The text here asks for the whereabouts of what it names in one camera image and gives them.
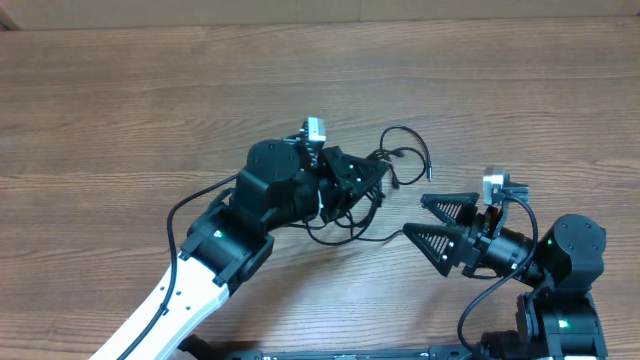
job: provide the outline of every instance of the wooden table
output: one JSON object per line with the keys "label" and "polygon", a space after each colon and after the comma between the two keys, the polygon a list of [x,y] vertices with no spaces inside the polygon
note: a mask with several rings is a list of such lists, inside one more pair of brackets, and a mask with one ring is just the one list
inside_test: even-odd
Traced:
{"label": "wooden table", "polygon": [[[434,223],[421,194],[480,191],[491,164],[531,186],[541,233],[565,213],[595,219],[608,229],[593,295],[611,358],[640,357],[639,18],[7,32],[0,49],[1,358],[87,358],[167,267],[170,207],[307,115],[354,155],[392,124],[428,142],[434,182],[389,192],[371,236]],[[389,146],[413,144],[395,136]],[[179,213],[179,239],[207,200]],[[522,211],[508,226],[530,233]],[[404,237],[327,248],[273,235],[274,254],[202,338],[271,351],[456,343],[489,285],[442,278]],[[515,328],[525,290],[489,297],[467,336]]]}

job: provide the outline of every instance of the black wire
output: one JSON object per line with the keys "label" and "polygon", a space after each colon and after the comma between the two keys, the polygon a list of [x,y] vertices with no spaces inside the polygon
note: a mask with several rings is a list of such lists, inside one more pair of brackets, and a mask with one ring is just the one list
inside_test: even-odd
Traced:
{"label": "black wire", "polygon": [[538,286],[536,286],[533,291],[529,294],[529,296],[527,297],[527,306],[525,307],[525,311],[529,311],[529,307],[531,306],[531,303],[533,302],[533,299],[540,293],[540,291],[542,291],[542,289],[548,287],[547,284],[545,284],[544,281],[540,282],[538,284]]}
{"label": "black wire", "polygon": [[[118,360],[126,359],[127,356],[129,356],[133,352],[133,350],[135,350],[135,348],[142,342],[145,336],[147,336],[147,334],[151,331],[153,326],[158,322],[158,319],[160,319],[160,316],[162,316],[165,309],[167,308],[167,305],[169,304],[169,299],[171,299],[171,294],[173,293],[173,289],[176,285],[176,277],[177,277],[177,269],[178,269],[178,254],[176,251],[176,241],[173,235],[173,216],[175,215],[176,211],[178,211],[178,209],[180,209],[189,201],[195,198],[198,198],[204,194],[207,194],[223,185],[230,183],[231,181],[235,180],[237,176],[238,174],[230,176],[215,185],[209,186],[206,189],[200,190],[195,194],[187,196],[186,198],[180,200],[180,202],[175,204],[173,208],[171,208],[171,211],[169,211],[169,215],[167,216],[167,234],[169,236],[169,252],[171,254],[171,276],[169,278],[169,286],[167,287],[167,293],[164,296],[164,300],[162,300],[162,303],[160,304],[158,311],[156,311],[151,321],[149,321],[149,324],[147,324],[147,326],[144,328],[144,330],[142,330],[140,335],[138,335],[138,337],[131,343],[131,345],[129,345],[129,347],[122,353],[122,355],[118,357]],[[223,194],[224,196],[226,196],[229,193],[230,193],[230,190],[228,189]],[[214,201],[217,201],[217,200],[221,201],[222,200],[221,198],[224,198],[224,196],[222,196],[223,194],[220,194]]]}
{"label": "black wire", "polygon": [[[311,230],[322,230],[327,226],[327,224],[323,224],[320,226],[309,226],[309,228],[311,228]],[[283,225],[283,227],[290,227],[290,228],[294,228],[294,229],[306,229],[307,226],[305,224],[286,224]]]}
{"label": "black wire", "polygon": [[415,183],[416,181],[420,180],[420,178],[425,175],[427,175],[427,180],[431,181],[432,178],[432,167],[431,167],[431,154],[429,154],[429,148],[427,147],[427,144],[425,143],[424,139],[413,129],[411,129],[410,127],[404,126],[404,125],[394,125],[394,126],[390,126],[388,128],[386,128],[383,132],[382,135],[380,135],[380,145],[379,145],[379,150],[382,152],[384,151],[384,136],[391,130],[395,130],[395,129],[400,129],[400,130],[404,130],[406,132],[408,132],[409,134],[413,135],[416,140],[418,140],[418,142],[420,143],[420,145],[422,146],[422,150],[424,151],[425,155],[426,155],[426,159],[425,157],[422,156],[422,154],[420,154],[419,151],[417,151],[414,148],[399,148],[399,149],[395,149],[392,150],[392,152],[396,152],[396,151],[402,151],[402,150],[407,150],[407,151],[412,151],[415,152],[416,154],[418,154],[420,156],[420,160],[422,160],[422,171],[420,172],[420,175],[418,175],[416,178],[414,178],[413,180],[409,181],[409,182],[401,182],[397,175],[395,170],[393,169],[393,167],[391,167],[391,173],[392,176],[395,178],[395,180],[397,181],[398,184],[400,185],[411,185],[413,183]]}
{"label": "black wire", "polygon": [[[400,129],[400,130],[404,130],[408,133],[410,133],[411,135],[413,135],[418,142],[420,143],[420,145],[422,146],[422,149],[424,151],[425,155],[422,155],[422,153],[420,151],[418,151],[415,148],[412,147],[408,147],[408,146],[404,146],[404,147],[399,147],[397,149],[393,149],[393,150],[387,150],[384,148],[384,137],[385,135],[394,129]],[[393,155],[395,157],[402,157],[404,156],[402,154],[403,151],[410,151],[415,153],[416,155],[418,155],[418,157],[420,158],[420,161],[422,163],[422,171],[420,172],[420,174],[418,174],[418,176],[416,176],[414,179],[412,179],[411,181],[408,182],[403,182],[400,181],[398,179],[398,176],[393,168],[393,166],[391,165],[391,159],[390,156]],[[421,177],[423,177],[425,174],[427,175],[427,179],[429,181],[431,181],[431,156],[429,155],[429,149],[427,148],[427,144],[424,142],[424,139],[422,139],[422,137],[415,132],[413,129],[406,127],[404,125],[395,125],[395,126],[390,126],[388,128],[386,128],[383,132],[382,135],[380,135],[380,145],[379,148],[374,150],[369,156],[367,156],[367,159],[378,159],[378,160],[384,160],[387,161],[389,163],[389,169],[391,170],[391,174],[392,174],[392,186],[394,188],[399,187],[399,185],[411,185],[415,182],[417,182],[418,180],[420,180]],[[369,199],[369,201],[371,201],[371,207],[369,208],[369,212],[367,213],[367,215],[360,221],[355,222],[353,220],[353,215],[351,214],[351,211],[347,211],[344,215],[345,218],[347,218],[347,220],[349,221],[348,224],[343,224],[340,221],[338,221],[338,219],[335,219],[333,221],[334,224],[336,224],[336,226],[343,228],[343,229],[349,229],[349,238],[342,240],[342,241],[338,241],[338,242],[326,242],[326,241],[322,241],[320,239],[318,239],[317,237],[315,237],[313,235],[313,233],[311,232],[311,230],[319,230],[318,227],[312,227],[308,224],[305,224],[304,228],[307,229],[307,233],[309,233],[309,236],[311,237],[312,240],[314,240],[315,242],[322,244],[322,245],[327,245],[327,246],[339,246],[339,245],[344,245],[344,244],[348,244],[354,240],[362,240],[362,241],[369,241],[369,242],[385,242],[385,241],[389,241],[395,237],[397,237],[398,235],[402,234],[402,230],[396,230],[393,233],[391,233],[391,235],[384,237],[384,238],[380,238],[380,239],[372,239],[372,238],[363,238],[361,237],[361,235],[367,230],[367,228],[371,225],[371,223],[373,222],[373,218],[375,217],[376,211],[377,209],[382,206],[382,199],[384,198],[384,194],[382,193],[382,183],[378,182],[372,189],[371,189],[371,193],[367,192],[365,194],[365,196],[367,197],[367,199]],[[291,226],[291,227],[295,227],[295,228],[300,228],[302,226],[300,225],[295,225],[295,226]],[[354,234],[354,229],[356,228],[361,228],[361,230],[357,233]]]}
{"label": "black wire", "polygon": [[[473,311],[473,309],[482,302],[482,300],[484,300],[487,296],[491,295],[491,293],[493,293],[496,289],[502,286],[502,284],[511,280],[516,275],[520,274],[523,270],[525,270],[529,265],[529,263],[531,262],[531,259],[533,259],[533,255],[535,254],[536,249],[538,247],[538,221],[536,220],[536,215],[533,213],[533,210],[531,209],[529,204],[527,204],[526,202],[524,202],[518,197],[507,195],[506,198],[509,201],[514,201],[520,204],[520,206],[522,206],[527,212],[527,214],[529,215],[529,219],[531,220],[531,228],[533,230],[533,237],[532,237],[533,244],[531,246],[531,250],[527,254],[527,257],[524,259],[523,262],[520,263],[520,265],[511,274],[498,280],[495,284],[491,285],[488,289],[486,289],[480,295],[478,295],[478,297],[476,297],[469,304],[469,306],[467,306],[467,308],[464,310],[464,312],[460,316],[460,320],[458,320],[458,339],[460,339],[460,343],[462,343],[462,345],[464,345],[464,347],[466,347],[471,352],[475,352],[476,350],[471,346],[471,344],[467,342],[467,340],[464,338],[464,335],[462,334],[462,327],[464,326],[465,319],[467,318],[467,316],[469,316],[471,311]],[[479,353],[479,355],[483,359],[493,359],[492,357],[487,356],[485,354]]]}

